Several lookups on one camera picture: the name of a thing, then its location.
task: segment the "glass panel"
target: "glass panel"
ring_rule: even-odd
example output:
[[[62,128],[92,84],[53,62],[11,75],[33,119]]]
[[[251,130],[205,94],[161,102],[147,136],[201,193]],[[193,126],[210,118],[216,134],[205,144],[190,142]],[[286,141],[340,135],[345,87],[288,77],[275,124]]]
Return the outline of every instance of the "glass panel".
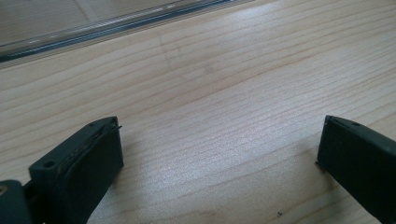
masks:
[[[0,0],[0,63],[248,0]]]

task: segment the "wood grain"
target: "wood grain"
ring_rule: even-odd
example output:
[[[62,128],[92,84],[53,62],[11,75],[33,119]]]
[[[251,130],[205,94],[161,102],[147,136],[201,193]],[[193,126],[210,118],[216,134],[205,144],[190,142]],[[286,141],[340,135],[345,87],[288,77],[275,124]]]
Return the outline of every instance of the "wood grain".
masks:
[[[0,178],[120,119],[90,223],[377,223],[315,165],[326,114],[396,139],[396,4],[258,0],[0,70]]]

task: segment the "screw hole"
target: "screw hole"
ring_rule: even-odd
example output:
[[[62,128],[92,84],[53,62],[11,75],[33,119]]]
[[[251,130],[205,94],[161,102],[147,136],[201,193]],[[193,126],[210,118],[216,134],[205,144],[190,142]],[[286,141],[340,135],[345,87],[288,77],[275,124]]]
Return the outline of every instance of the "screw hole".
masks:
[[[0,186],[0,196],[8,190],[8,187],[6,185]]]
[[[46,163],[44,163],[45,168],[50,168],[54,165],[55,165],[55,161],[47,161]]]

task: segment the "black object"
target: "black object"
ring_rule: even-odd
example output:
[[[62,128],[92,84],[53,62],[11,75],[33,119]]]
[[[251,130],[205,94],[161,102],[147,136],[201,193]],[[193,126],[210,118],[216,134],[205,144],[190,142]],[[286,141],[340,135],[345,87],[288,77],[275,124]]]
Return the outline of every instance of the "black object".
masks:
[[[396,142],[359,123],[327,116],[317,164],[380,222],[396,223]]]
[[[0,222],[86,223],[123,166],[117,117],[99,119],[29,168],[25,186],[0,181]]]

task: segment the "clamp jaw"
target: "clamp jaw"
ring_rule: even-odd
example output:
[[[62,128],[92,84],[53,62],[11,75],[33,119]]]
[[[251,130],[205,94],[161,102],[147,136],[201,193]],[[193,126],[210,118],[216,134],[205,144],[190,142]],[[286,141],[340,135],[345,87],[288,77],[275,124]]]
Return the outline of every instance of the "clamp jaw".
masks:
[[[92,122],[31,165],[26,185],[0,181],[0,220],[86,223],[122,166],[117,117]]]
[[[363,125],[327,116],[317,165],[382,223],[396,223],[396,142]]]

